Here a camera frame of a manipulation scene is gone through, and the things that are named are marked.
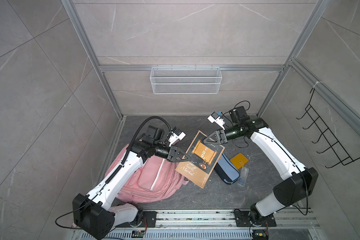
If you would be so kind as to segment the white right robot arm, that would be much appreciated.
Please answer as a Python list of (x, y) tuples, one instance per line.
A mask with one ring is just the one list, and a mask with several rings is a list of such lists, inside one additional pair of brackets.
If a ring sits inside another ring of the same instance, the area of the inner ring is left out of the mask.
[(204, 139), (204, 144), (223, 145), (228, 141), (247, 137), (255, 143), (275, 166), (282, 182), (273, 192), (253, 204), (250, 220), (259, 226), (273, 213), (308, 199), (318, 179), (318, 172), (298, 161), (275, 137), (269, 125), (260, 117), (245, 117), (234, 120), (234, 125), (225, 130), (212, 132)]

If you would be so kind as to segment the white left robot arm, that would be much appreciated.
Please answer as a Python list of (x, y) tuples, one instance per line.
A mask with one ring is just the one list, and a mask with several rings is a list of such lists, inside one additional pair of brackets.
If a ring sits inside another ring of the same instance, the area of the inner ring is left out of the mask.
[(73, 200), (74, 224), (97, 240), (114, 226), (138, 225), (142, 216), (136, 203), (152, 203), (172, 196), (187, 183), (176, 172), (191, 159), (177, 146), (135, 141), (124, 147), (105, 178), (87, 195)]

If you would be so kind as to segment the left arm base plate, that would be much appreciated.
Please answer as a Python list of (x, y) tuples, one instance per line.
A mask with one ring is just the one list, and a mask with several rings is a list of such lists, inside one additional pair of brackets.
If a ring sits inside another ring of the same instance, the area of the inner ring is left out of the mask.
[(131, 227), (148, 227), (154, 228), (157, 221), (157, 212), (155, 211), (142, 211), (137, 214), (135, 219), (128, 223)]

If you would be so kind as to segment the pink school backpack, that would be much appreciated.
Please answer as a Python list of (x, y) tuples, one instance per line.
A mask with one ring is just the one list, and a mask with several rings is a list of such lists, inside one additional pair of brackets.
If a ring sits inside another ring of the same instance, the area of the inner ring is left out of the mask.
[(125, 203), (153, 203), (171, 197), (189, 182), (176, 171), (177, 165), (152, 156), (129, 178), (117, 199)]

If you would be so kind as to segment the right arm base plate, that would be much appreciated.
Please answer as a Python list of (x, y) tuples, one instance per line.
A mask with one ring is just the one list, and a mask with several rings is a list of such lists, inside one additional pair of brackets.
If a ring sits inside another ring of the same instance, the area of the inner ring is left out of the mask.
[(234, 220), (237, 227), (276, 227), (274, 215), (262, 217), (255, 210), (242, 211), (235, 209), (233, 211)]

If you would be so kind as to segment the brown and black book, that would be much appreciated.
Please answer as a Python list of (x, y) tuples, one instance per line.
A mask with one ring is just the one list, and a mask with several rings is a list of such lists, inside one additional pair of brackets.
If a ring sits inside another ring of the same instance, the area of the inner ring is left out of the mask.
[(202, 189), (225, 150), (222, 145), (204, 143), (204, 140), (211, 141), (212, 138), (208, 138), (207, 135), (198, 131), (187, 149), (189, 158), (186, 162), (180, 162), (176, 167), (176, 172)]

